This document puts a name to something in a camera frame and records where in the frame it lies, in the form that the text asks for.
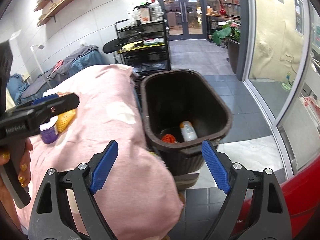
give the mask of yellow mesh fruit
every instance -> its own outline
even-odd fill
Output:
[[[69,125],[70,121],[72,118],[76,115],[76,110],[72,109],[68,112],[65,112],[63,114],[58,115],[58,120],[57,120],[57,130],[58,132],[63,132],[67,126]]]

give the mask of fingernail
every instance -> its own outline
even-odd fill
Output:
[[[25,171],[27,170],[27,168],[28,168],[28,165],[26,165],[26,164],[22,164],[22,165],[21,165],[21,170],[22,170],[23,172],[25,172]]]
[[[24,183],[25,180],[26,180],[25,177],[23,177],[23,176],[20,176],[20,177],[19,177],[19,182],[20,182],[21,184]]]
[[[10,152],[9,150],[2,150],[1,151],[1,157],[5,160],[8,160],[10,158]]]

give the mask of potted plant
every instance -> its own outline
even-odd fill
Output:
[[[215,31],[212,35],[212,41],[217,45],[220,45],[222,40],[227,40],[229,62],[235,74],[239,58],[240,33],[240,24],[230,20],[222,27],[222,30]]]

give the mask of trash bin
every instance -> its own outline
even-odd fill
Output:
[[[217,146],[231,128],[229,108],[196,71],[181,69],[153,74],[141,83],[142,118],[147,140],[160,152],[174,176],[197,171],[203,164],[201,143]],[[184,142],[180,123],[192,123],[198,139]],[[166,133],[179,143],[161,140]]]

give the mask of door handle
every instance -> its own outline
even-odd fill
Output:
[[[184,22],[181,2],[180,2],[180,11],[181,11],[181,19],[182,19],[182,22]]]
[[[185,11],[185,13],[186,13],[186,22],[188,22],[186,2],[184,2],[184,11]]]

